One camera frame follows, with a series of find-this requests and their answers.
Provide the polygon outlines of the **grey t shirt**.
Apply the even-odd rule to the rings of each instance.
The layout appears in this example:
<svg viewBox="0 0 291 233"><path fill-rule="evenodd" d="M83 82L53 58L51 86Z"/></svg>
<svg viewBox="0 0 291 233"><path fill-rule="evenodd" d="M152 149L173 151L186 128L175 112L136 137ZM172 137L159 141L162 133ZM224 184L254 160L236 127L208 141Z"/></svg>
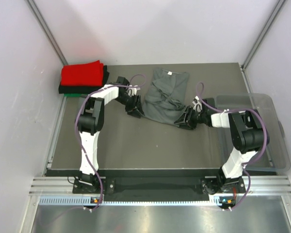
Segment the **grey t shirt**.
<svg viewBox="0 0 291 233"><path fill-rule="evenodd" d="M175 126L175 121L186 109L184 101L189 77L187 72L155 68L142 106L144 117Z"/></svg>

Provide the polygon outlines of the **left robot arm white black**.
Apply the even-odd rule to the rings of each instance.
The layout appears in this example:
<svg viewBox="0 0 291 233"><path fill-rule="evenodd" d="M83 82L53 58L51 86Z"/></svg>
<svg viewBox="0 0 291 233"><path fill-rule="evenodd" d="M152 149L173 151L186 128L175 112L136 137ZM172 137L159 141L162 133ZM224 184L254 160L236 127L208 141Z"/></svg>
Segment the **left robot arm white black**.
<svg viewBox="0 0 291 233"><path fill-rule="evenodd" d="M74 181L74 193L102 193L102 180L98 174L98 138L104 125L105 106L115 100L125 107L128 115L144 115L141 96L137 92L144 84L132 85L131 80L118 77L116 82L81 97L74 132L81 148L81 166Z"/></svg>

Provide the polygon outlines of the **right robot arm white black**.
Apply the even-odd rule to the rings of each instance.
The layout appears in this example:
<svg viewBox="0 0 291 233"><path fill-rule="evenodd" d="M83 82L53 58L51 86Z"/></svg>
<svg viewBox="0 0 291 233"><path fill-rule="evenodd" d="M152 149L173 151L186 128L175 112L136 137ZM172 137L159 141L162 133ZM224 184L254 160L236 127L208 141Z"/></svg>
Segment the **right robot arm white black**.
<svg viewBox="0 0 291 233"><path fill-rule="evenodd" d="M247 164L269 143L268 132L256 109L219 110L213 98L195 97L193 105L187 106L174 124L187 130L195 129L198 124L230 130L233 149L227 161L215 178L201 181L203 191L210 195L239 190Z"/></svg>

